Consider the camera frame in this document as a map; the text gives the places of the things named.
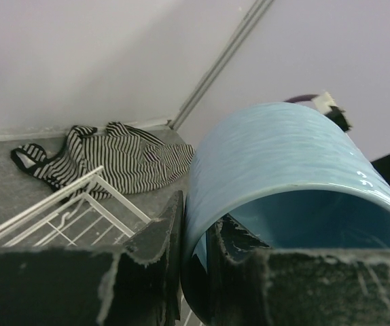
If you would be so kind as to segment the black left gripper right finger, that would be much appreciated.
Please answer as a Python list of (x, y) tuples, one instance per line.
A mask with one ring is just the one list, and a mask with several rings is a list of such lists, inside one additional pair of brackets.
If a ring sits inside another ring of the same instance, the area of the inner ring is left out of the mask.
[(207, 255), (214, 325), (390, 325), (390, 250), (272, 249), (225, 216)]

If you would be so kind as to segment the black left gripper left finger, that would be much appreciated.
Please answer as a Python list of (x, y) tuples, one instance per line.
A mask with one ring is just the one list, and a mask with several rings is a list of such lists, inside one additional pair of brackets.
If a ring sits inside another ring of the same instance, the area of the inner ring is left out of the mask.
[(174, 325), (183, 194), (122, 244), (0, 248), (0, 325)]

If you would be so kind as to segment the light blue textured mug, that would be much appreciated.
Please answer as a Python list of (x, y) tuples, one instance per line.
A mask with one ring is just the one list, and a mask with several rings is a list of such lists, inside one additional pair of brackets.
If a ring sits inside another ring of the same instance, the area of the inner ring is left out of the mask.
[(189, 178), (181, 284), (207, 325), (207, 232), (222, 217), (272, 249), (390, 250), (390, 185), (309, 107), (281, 102), (229, 115), (201, 141)]

